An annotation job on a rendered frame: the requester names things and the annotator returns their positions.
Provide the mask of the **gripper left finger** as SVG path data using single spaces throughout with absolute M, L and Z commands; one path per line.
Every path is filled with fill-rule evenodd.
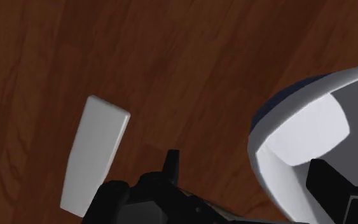
M 132 187 L 117 180 L 101 184 L 81 224 L 118 224 L 124 207 L 145 202 L 155 203 L 166 215 L 164 224 L 229 224 L 203 199 L 177 187 L 179 158 L 179 150 L 169 150 L 162 170 L 144 173 Z

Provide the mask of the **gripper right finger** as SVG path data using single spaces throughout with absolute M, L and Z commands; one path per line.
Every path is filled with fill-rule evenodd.
M 306 188 L 335 224 L 358 224 L 358 186 L 323 159 L 312 159 Z

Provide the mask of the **white bowl with blue outside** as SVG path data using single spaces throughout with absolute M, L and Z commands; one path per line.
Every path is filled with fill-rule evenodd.
M 247 151 L 274 204 L 295 222 L 338 224 L 306 188 L 321 158 L 358 186 L 358 67 L 301 80 L 254 115 Z

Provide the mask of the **white flat rectangular slab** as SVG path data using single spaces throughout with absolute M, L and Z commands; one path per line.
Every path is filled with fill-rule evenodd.
M 103 184 L 130 113 L 95 95 L 87 98 L 65 171 L 60 208 L 84 217 Z

